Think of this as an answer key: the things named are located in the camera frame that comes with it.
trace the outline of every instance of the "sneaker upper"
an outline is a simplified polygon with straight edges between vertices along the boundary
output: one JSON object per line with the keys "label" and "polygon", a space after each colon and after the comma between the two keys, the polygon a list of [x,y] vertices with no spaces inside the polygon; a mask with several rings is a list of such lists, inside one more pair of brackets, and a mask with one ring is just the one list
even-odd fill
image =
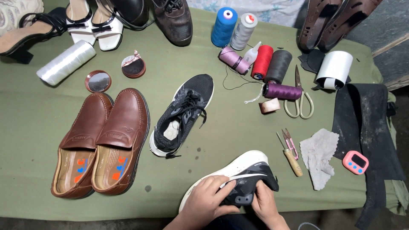
{"label": "sneaker upper", "polygon": [[[205,108],[211,100],[213,88],[213,79],[207,74],[200,74],[187,80],[178,89],[155,127],[154,141],[159,150],[170,152],[167,156],[173,155],[186,139],[201,112],[204,113],[203,124],[206,122]],[[173,139],[164,134],[169,126],[174,126],[173,129],[177,132]]]}
{"label": "sneaker upper", "polygon": [[152,0],[156,18],[165,36],[175,45],[188,45],[193,24],[186,0]]}
{"label": "sneaker upper", "polygon": [[256,191],[256,183],[262,180],[271,190],[278,192],[279,185],[266,162],[258,162],[237,174],[236,186],[220,205],[251,205]]}

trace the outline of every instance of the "person's hand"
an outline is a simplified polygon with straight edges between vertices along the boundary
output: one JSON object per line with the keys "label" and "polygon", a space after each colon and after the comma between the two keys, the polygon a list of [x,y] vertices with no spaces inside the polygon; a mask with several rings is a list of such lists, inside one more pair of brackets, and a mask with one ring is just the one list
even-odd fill
{"label": "person's hand", "polygon": [[236,181],[232,180],[218,191],[227,181],[229,178],[226,176],[209,176],[203,179],[193,189],[183,210],[165,229],[201,229],[219,216],[240,212],[234,205],[219,206],[236,185]]}
{"label": "person's hand", "polygon": [[261,180],[256,184],[252,207],[256,215],[270,230],[289,230],[284,218],[277,211],[273,191]]}

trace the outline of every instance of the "glue bottle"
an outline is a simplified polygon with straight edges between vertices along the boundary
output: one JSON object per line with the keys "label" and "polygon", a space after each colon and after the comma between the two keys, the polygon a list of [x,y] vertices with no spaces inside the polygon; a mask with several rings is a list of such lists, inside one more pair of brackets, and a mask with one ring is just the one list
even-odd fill
{"label": "glue bottle", "polygon": [[261,42],[259,41],[257,45],[254,46],[254,48],[249,49],[244,55],[243,59],[246,60],[246,62],[248,62],[250,65],[256,61],[258,55],[258,48],[260,47],[260,45]]}

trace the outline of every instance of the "green cloth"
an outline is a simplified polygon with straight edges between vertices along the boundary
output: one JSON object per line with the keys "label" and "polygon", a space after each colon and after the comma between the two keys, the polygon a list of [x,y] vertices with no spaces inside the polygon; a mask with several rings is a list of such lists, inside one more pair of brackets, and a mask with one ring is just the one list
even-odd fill
{"label": "green cloth", "polygon": [[[52,9],[57,1],[46,5]],[[187,189],[198,179],[223,168],[248,150],[260,150],[269,158],[277,176],[280,191],[275,193],[280,212],[327,210],[362,207],[365,203],[365,176],[346,170],[339,159],[330,164],[335,175],[324,189],[314,191],[308,171],[299,159],[302,177],[292,172],[275,132],[288,128],[299,150],[299,142],[321,128],[331,130],[335,93],[313,91],[314,74],[300,69],[303,88],[314,101],[314,115],[308,119],[292,119],[284,109],[262,115],[258,102],[244,104],[255,98],[261,85],[246,84],[235,90],[222,86],[226,65],[218,60],[220,48],[210,41],[216,14],[191,9],[194,34],[188,47],[176,47],[153,24],[143,31],[124,30],[122,44],[115,51],[102,52],[98,42],[97,55],[57,87],[49,87],[36,71],[70,47],[68,33],[35,44],[30,52],[34,58],[29,65],[0,63],[0,216],[96,221],[139,217],[169,217],[178,213],[179,203]],[[294,85],[294,69],[300,64],[301,52],[296,46],[296,29],[259,23],[249,44],[262,41],[274,49],[283,47],[293,59],[283,84]],[[138,79],[125,77],[120,68],[122,59],[137,49],[146,62],[146,73]],[[350,77],[353,83],[377,83],[382,77],[375,67],[371,50],[361,44],[343,40],[334,50],[344,50],[354,57]],[[238,52],[244,55],[246,50]],[[151,127],[169,105],[176,89],[190,77],[207,73],[213,77],[215,90],[207,108],[207,122],[199,129],[202,118],[193,126],[175,159],[155,156],[146,142],[139,159],[135,182],[120,196],[98,193],[81,200],[67,200],[51,195],[50,187],[57,163],[57,148],[70,129],[84,99],[90,94],[84,80],[93,70],[105,70],[112,77],[107,91],[115,99],[119,91],[132,87],[140,90],[147,100]],[[228,70],[227,88],[245,81]],[[294,104],[288,104],[294,112]],[[145,191],[150,185],[152,190]],[[385,182],[387,207],[396,211],[398,198],[391,181]]]}

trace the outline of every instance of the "brown sandal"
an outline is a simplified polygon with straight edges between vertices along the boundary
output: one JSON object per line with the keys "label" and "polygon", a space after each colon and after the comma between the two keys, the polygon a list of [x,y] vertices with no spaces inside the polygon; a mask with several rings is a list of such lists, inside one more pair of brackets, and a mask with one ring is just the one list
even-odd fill
{"label": "brown sandal", "polygon": [[341,13],[328,24],[322,33],[318,48],[328,52],[353,28],[366,19],[382,0],[349,0]]}
{"label": "brown sandal", "polygon": [[342,0],[310,0],[306,20],[299,34],[298,45],[309,52],[314,49],[328,21],[341,6]]}

